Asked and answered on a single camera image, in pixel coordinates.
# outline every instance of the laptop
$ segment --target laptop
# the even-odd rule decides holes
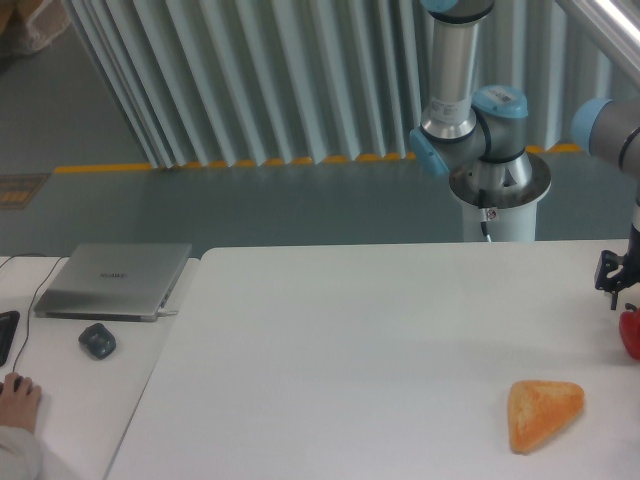
[[[34,312],[38,317],[155,321],[190,253],[189,244],[81,244]]]

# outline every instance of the floor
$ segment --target floor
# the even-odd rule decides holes
[[[144,158],[75,33],[0,61],[0,174]],[[538,239],[627,238],[635,182],[583,154],[546,154]],[[82,242],[212,247],[458,242],[446,179],[415,161],[173,172],[53,173],[29,205],[0,211],[0,254],[69,255]]]

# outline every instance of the red object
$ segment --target red object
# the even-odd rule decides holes
[[[640,311],[620,315],[620,338],[629,355],[640,360]]]

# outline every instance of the white table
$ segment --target white table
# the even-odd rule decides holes
[[[637,479],[640,364],[593,288],[604,248],[626,242],[210,251],[108,478]],[[508,443],[522,379],[586,392],[529,456]]]
[[[0,368],[2,379],[24,341],[32,296],[55,261],[16,258],[0,269],[0,311],[20,312],[9,359]],[[198,260],[188,261],[167,309],[179,308],[197,266]],[[78,336],[95,321],[31,316],[29,341],[17,371],[32,377],[44,392],[36,429],[44,450],[41,480],[104,478],[173,321],[174,317],[154,323],[102,322],[117,347],[98,361],[78,343]]]

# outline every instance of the human hand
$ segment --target human hand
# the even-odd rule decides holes
[[[35,433],[42,389],[33,386],[33,382],[27,377],[22,379],[20,386],[14,391],[19,378],[17,373],[9,373],[4,377],[4,384],[0,383],[0,426],[24,428]]]

